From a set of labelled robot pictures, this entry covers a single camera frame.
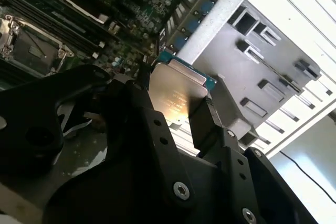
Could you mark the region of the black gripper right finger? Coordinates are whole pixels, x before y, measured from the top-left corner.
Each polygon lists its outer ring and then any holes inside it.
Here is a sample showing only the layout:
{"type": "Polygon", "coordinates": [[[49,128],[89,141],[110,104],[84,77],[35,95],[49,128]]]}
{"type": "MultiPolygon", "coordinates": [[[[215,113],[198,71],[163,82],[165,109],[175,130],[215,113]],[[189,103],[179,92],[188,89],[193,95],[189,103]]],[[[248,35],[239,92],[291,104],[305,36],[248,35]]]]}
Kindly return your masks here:
{"type": "Polygon", "coordinates": [[[260,150],[242,150],[224,127],[211,98],[190,116],[198,157],[217,166],[223,176],[224,209],[231,223],[316,223],[272,163],[260,150]]]}

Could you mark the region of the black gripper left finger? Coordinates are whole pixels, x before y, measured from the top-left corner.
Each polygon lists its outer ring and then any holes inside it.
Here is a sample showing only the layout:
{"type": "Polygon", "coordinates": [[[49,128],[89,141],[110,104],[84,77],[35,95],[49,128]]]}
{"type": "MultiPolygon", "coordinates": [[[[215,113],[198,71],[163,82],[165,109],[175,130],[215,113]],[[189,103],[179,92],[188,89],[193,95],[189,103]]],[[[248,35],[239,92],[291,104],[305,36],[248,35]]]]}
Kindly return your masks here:
{"type": "Polygon", "coordinates": [[[64,146],[58,109],[69,101],[99,95],[98,109],[118,158],[129,152],[177,150],[163,114],[156,111],[145,80],[122,83],[94,65],[73,69],[1,92],[1,171],[40,174],[64,146]]]}

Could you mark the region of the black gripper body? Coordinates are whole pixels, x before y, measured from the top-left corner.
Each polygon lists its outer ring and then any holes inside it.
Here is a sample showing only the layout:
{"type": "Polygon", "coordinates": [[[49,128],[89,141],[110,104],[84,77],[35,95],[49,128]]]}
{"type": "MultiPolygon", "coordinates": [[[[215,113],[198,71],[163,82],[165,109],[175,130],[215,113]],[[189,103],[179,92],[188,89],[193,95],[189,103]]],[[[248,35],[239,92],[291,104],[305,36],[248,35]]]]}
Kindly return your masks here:
{"type": "Polygon", "coordinates": [[[48,223],[234,223],[235,153],[210,162],[177,150],[129,152],[61,186],[48,223]]]}

